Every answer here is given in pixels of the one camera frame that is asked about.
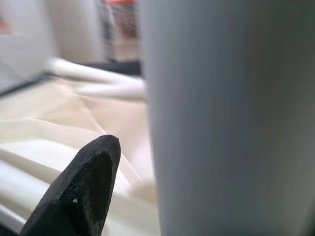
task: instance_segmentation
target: black pointed object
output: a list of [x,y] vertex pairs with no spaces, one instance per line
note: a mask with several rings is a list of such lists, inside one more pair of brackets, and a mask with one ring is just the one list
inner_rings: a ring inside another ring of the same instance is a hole
[[101,235],[120,154],[112,135],[85,145],[48,188],[20,236]]

